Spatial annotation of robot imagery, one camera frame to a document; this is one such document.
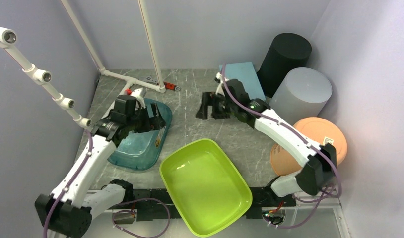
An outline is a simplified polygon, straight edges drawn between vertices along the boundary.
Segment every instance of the table surface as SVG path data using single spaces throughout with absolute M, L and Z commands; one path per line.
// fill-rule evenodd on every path
M 147 76 L 156 78 L 154 70 L 113 70 L 113 72 L 135 78 Z M 113 179 L 126 180 L 132 183 L 134 188 L 165 188 L 159 173 L 161 161 L 182 146 L 201 138 L 210 138 L 218 143 L 248 186 L 265 186 L 276 177 L 270 163 L 270 151 L 274 141 L 269 137 L 235 118 L 222 120 L 195 118 L 202 92 L 216 90 L 218 84 L 214 81 L 214 77 L 217 72 L 218 69 L 163 70 L 164 80 L 182 89 L 167 90 L 165 93 L 147 90 L 146 98 L 165 103 L 173 112 L 173 121 L 157 163 L 152 168 L 137 173 L 107 162 L 90 189 L 100 189 Z M 98 121 L 124 85 L 123 80 L 101 76 L 88 117 Z M 86 139 L 86 136 L 83 136 L 78 152 L 85 147 Z
M 135 78 L 156 78 L 154 70 L 112 70 L 113 72 Z M 249 186 L 265 186 L 276 177 L 270 164 L 270 150 L 274 144 L 269 137 L 236 119 L 200 120 L 195 118 L 199 109 L 202 92 L 215 91 L 217 83 L 213 80 L 217 69 L 180 69 L 163 70 L 164 80 L 182 88 L 180 92 L 167 90 L 157 93 L 147 90 L 146 97 L 158 100 L 170 107 L 173 121 L 163 145 L 157 163 L 149 170 L 137 173 L 129 169 L 114 166 L 106 162 L 102 173 L 97 176 L 90 189 L 100 189 L 113 179 L 123 179 L 134 185 L 134 188 L 164 188 L 159 166 L 172 152 L 180 147 L 200 138 L 210 138 L 216 141 L 230 160 L 239 170 Z M 117 95 L 121 92 L 125 82 L 111 77 L 101 76 L 96 88 L 95 96 L 88 113 L 93 121 L 98 121 L 107 111 Z M 86 145 L 86 135 L 78 150 L 78 156 Z M 286 210 L 287 219 L 283 225 L 291 225 L 304 220 L 310 209 Z M 141 236 L 153 236 L 164 229 L 166 219 L 138 222 L 132 225 L 122 225 Z M 262 219 L 240 218 L 230 227 L 213 237 L 217 238 L 246 238 L 246 237 L 329 237 L 340 238 L 337 220 L 332 208 L 318 209 L 308 224 L 288 230 L 267 227 Z M 130 237 L 112 228 L 111 213 L 98 216 L 88 230 L 85 237 Z M 194 238 L 182 219 L 173 219 L 163 238 Z

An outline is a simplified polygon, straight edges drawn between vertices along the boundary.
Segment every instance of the lime green tray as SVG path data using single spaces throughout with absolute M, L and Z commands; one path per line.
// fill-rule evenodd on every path
M 163 182 L 188 228 L 211 236 L 239 219 L 252 193 L 224 151 L 210 139 L 185 145 L 160 166 Z

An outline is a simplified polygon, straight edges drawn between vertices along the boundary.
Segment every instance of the light purple wall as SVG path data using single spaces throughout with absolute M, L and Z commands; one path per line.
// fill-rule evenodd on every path
M 162 68 L 260 67 L 277 34 L 309 38 L 329 1 L 146 0 Z M 71 2 L 107 68 L 153 68 L 137 0 Z
M 86 114 L 98 72 L 59 1 L 1 0 L 0 26 L 18 34 L 19 49 Z M 34 208 L 75 159 L 82 130 L 0 48 L 0 238 L 39 237 Z
M 353 238 L 404 238 L 404 1 L 332 0 L 312 42 L 348 141 L 339 171 Z

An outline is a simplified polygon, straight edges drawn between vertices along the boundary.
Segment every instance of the orange lid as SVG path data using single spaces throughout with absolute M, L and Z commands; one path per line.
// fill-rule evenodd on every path
M 294 128 L 321 144 L 332 144 L 337 150 L 337 165 L 345 159 L 347 153 L 345 136 L 332 122 L 322 118 L 304 118 L 298 121 Z M 272 147 L 270 160 L 278 175 L 287 175 L 301 169 L 290 153 L 278 144 Z

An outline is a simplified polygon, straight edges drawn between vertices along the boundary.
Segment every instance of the black cylinder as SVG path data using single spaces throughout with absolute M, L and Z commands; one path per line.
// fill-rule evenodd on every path
M 302 36 L 277 35 L 257 72 L 264 94 L 271 98 L 290 70 L 306 66 L 311 52 L 312 46 Z

